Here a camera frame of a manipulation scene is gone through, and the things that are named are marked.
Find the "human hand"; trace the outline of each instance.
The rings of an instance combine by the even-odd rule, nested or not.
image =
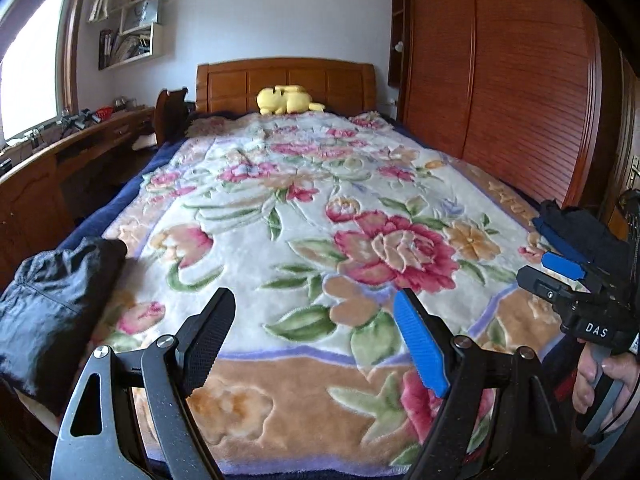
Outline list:
[[[575,379],[574,385],[574,408],[578,413],[586,413],[589,407],[594,401],[594,391],[591,387],[591,382],[596,378],[598,365],[591,356],[591,348],[593,345],[587,343],[580,355],[580,361],[578,362],[578,374]],[[627,401],[630,399],[633,390],[636,388],[638,376],[640,375],[640,364],[636,362],[636,357],[633,354],[625,353],[618,356],[607,357],[602,361],[602,371],[614,380],[621,380],[624,383],[622,390],[612,409],[607,413],[604,419],[601,429],[608,426],[611,421],[620,414],[620,411],[625,407]],[[633,400],[629,403],[625,413],[616,420],[607,431],[613,431],[619,428],[622,424],[628,421],[633,415],[633,412],[638,406],[640,400],[640,392],[636,392]]]

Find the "wooden desk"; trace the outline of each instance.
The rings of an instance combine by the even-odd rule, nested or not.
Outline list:
[[[0,290],[21,261],[54,249],[74,229],[60,183],[89,162],[150,133],[154,109],[118,112],[65,137],[0,177]]]

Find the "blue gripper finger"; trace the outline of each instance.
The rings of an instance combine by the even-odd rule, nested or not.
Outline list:
[[[554,253],[542,255],[542,266],[575,281],[583,279],[586,274],[580,264]]]
[[[399,290],[394,300],[394,318],[409,349],[418,375],[427,388],[443,398],[449,391],[444,356],[406,294]]]

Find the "metal screw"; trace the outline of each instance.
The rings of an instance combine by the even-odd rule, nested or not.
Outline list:
[[[466,335],[457,335],[453,338],[453,344],[458,348],[465,350],[471,346],[471,339]]]
[[[518,353],[520,354],[520,357],[527,360],[531,360],[536,356],[536,353],[528,346],[521,346],[518,348]]]
[[[172,344],[174,344],[174,336],[163,335],[160,337],[160,339],[158,339],[158,342],[156,342],[156,344],[160,348],[167,348],[168,346],[171,346]]]
[[[96,359],[102,359],[108,353],[109,353],[109,347],[105,345],[101,345],[94,350],[94,357]]]

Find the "yellow stuffed toy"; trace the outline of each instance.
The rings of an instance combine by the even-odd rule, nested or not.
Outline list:
[[[264,88],[260,90],[257,101],[262,115],[297,114],[308,110],[324,111],[324,105],[311,102],[311,96],[298,85]]]

